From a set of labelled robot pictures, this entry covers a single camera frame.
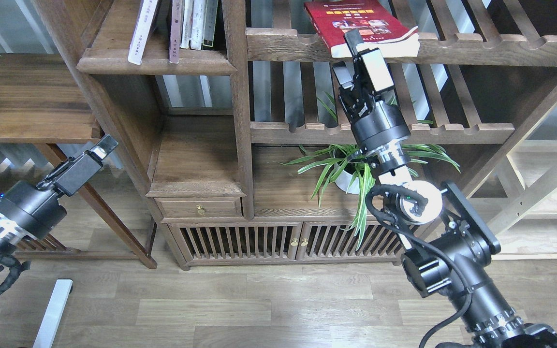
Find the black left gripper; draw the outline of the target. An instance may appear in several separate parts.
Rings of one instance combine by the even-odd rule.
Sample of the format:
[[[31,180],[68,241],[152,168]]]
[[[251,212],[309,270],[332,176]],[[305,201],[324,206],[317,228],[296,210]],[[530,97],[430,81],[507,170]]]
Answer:
[[[33,186],[19,181],[0,194],[0,240],[44,238],[66,215],[59,204],[62,195],[73,196],[103,166],[103,160],[118,146],[109,134],[79,157],[69,157]]]

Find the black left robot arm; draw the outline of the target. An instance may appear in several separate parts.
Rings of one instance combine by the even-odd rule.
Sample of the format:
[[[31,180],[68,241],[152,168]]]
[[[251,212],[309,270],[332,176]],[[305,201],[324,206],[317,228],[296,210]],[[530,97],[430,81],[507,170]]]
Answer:
[[[103,166],[103,160],[117,147],[110,135],[78,157],[68,157],[39,183],[18,181],[0,194],[0,296],[30,267],[14,257],[23,240],[43,240],[66,216],[59,203],[63,195],[73,196]]]

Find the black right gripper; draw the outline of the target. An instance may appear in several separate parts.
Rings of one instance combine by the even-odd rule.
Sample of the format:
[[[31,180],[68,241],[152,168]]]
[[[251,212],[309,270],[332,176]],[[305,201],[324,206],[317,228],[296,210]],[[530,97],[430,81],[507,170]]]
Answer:
[[[393,78],[379,48],[368,48],[358,29],[343,35],[353,58],[353,83],[345,62],[332,64],[338,82],[339,101],[346,112],[356,143],[369,155],[392,141],[410,136],[398,106],[387,105],[381,93],[395,88]]]

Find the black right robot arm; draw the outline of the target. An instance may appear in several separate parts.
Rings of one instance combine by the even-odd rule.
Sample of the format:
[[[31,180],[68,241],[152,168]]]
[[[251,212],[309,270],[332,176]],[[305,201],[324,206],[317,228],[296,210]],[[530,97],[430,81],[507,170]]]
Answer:
[[[439,293],[456,309],[419,346],[462,319],[473,348],[557,348],[557,332],[546,324],[525,323],[484,270],[501,245],[457,185],[444,181],[438,188],[412,180],[409,156],[401,148],[410,130],[398,108],[384,101],[383,93],[394,83],[382,53],[369,48],[358,29],[344,38],[354,72],[344,62],[332,68],[359,147],[349,161],[364,161],[379,181],[365,190],[367,209],[398,234],[405,248],[402,266],[416,291],[422,297]]]

